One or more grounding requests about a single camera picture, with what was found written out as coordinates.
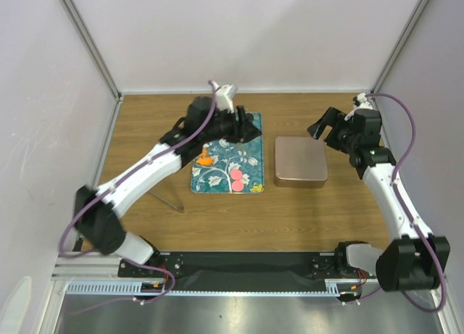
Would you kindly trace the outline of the metal tongs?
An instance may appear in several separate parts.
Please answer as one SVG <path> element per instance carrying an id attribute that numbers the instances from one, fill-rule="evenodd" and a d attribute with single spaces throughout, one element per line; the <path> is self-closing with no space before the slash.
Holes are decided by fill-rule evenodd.
<path id="1" fill-rule="evenodd" d="M 185 212 L 185 207 L 182 202 L 177 202 L 174 203 L 173 201 L 170 201 L 168 199 L 163 198 L 162 196 L 158 195 L 154 191 L 149 191 L 149 193 L 155 197 L 156 199 L 160 200 L 162 203 L 168 205 L 170 208 L 174 209 L 175 211 L 179 213 L 184 213 Z"/>

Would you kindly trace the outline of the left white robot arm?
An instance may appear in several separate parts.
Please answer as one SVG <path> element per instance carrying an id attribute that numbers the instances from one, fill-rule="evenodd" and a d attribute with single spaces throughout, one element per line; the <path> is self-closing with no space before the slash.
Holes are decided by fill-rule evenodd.
<path id="1" fill-rule="evenodd" d="M 156 248 L 126 231 L 121 218 L 146 192 L 197 158 L 206 143 L 248 143 L 261 135 L 242 106 L 221 108 L 210 97 L 196 97 L 144 158 L 95 189 L 77 190 L 72 226 L 100 254 L 130 260 L 143 276 L 152 276 L 160 267 Z"/>

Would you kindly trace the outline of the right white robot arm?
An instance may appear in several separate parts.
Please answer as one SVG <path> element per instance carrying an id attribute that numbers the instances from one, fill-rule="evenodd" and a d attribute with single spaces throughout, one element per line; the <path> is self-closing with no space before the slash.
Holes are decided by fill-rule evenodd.
<path id="1" fill-rule="evenodd" d="M 391 150 L 381 145 L 381 126 L 380 112 L 371 107 L 357 107 L 349 114 L 330 107 L 307 129 L 314 139 L 331 129 L 326 145 L 348 155 L 373 194 L 391 238 L 384 250 L 368 243 L 340 243 L 343 254 L 335 257 L 333 267 L 342 277 L 362 269 L 387 292 L 436 289 L 444 285 L 450 244 L 434 235 L 411 202 Z"/>

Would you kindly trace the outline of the teal floral serving tray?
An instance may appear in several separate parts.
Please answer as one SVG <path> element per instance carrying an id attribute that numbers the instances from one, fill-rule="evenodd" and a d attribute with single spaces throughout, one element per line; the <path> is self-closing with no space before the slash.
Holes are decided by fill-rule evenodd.
<path id="1" fill-rule="evenodd" d="M 224 139 L 205 144 L 208 157 L 215 162 L 212 166 L 203 167 L 196 163 L 202 153 L 193 161 L 191 170 L 191 190 L 194 193 L 261 193 L 264 190 L 265 170 L 262 137 L 248 143 L 230 143 Z M 244 183 L 241 192 L 231 188 L 230 172 L 241 170 Z"/>

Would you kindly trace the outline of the pink sandwich cookie upper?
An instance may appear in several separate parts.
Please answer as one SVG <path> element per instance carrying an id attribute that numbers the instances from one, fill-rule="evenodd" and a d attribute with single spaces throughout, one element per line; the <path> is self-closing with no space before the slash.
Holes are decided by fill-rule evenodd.
<path id="1" fill-rule="evenodd" d="M 240 180 L 243 177 L 243 172 L 241 170 L 232 170 L 230 172 L 231 179 L 234 181 Z"/>

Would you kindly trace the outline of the pink sandwich cookie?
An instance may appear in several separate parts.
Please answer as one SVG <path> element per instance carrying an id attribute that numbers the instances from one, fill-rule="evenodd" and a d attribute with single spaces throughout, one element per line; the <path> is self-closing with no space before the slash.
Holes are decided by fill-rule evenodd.
<path id="1" fill-rule="evenodd" d="M 231 183 L 231 188 L 235 192 L 241 192 L 244 189 L 244 183 L 241 180 L 235 180 Z"/>
<path id="2" fill-rule="evenodd" d="M 243 172 L 241 170 L 232 170 L 230 172 L 231 179 L 234 181 L 240 180 L 243 177 Z"/>

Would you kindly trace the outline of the orange fish cookie lower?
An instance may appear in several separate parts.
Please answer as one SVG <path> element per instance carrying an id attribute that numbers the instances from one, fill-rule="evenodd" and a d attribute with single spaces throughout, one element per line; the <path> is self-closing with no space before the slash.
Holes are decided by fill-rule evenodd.
<path id="1" fill-rule="evenodd" d="M 203 166 L 203 167 L 212 166 L 214 164 L 214 162 L 215 162 L 215 160 L 212 157 L 199 157 L 196 160 L 196 163 L 198 165 Z"/>

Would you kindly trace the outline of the pink sandwich cookie lower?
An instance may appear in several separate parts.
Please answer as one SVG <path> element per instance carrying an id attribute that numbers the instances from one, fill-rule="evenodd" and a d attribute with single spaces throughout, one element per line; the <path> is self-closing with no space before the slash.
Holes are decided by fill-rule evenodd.
<path id="1" fill-rule="evenodd" d="M 235 180 L 231 183 L 231 188 L 235 192 L 241 192 L 244 189 L 244 183 L 241 180 Z"/>

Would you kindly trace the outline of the brown cookie tin box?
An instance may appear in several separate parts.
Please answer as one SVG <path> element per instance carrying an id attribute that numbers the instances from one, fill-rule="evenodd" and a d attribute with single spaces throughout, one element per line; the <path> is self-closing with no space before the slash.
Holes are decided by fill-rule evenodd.
<path id="1" fill-rule="evenodd" d="M 304 178 L 279 178 L 275 177 L 274 183 L 282 188 L 311 188 L 319 189 L 326 184 L 327 179 L 312 180 Z"/>

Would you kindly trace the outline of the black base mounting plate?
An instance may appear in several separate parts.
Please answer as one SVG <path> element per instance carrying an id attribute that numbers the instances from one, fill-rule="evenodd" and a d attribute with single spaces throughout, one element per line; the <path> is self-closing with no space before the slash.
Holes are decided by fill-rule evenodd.
<path id="1" fill-rule="evenodd" d="M 309 293 L 324 291 L 327 280 L 351 288 L 374 279 L 330 251 L 171 251 L 159 262 L 174 275 L 175 291 Z"/>

